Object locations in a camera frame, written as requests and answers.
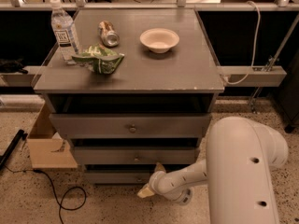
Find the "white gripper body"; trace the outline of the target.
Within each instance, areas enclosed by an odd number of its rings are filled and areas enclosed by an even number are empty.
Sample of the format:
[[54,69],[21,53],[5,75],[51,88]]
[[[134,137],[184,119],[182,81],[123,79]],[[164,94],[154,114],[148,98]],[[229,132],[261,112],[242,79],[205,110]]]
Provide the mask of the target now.
[[164,194],[164,188],[162,187],[162,184],[165,176],[166,172],[164,171],[157,171],[151,175],[148,186],[154,194]]

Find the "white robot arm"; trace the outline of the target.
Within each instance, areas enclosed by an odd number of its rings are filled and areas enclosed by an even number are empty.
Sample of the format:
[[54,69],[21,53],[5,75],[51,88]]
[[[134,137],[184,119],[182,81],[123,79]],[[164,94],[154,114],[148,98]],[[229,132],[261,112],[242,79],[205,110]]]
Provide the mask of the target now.
[[207,184],[210,224],[279,224],[270,171],[287,159],[288,145],[278,131],[228,117],[210,128],[204,160],[170,173],[158,163],[138,196],[159,194],[186,204],[192,187]]

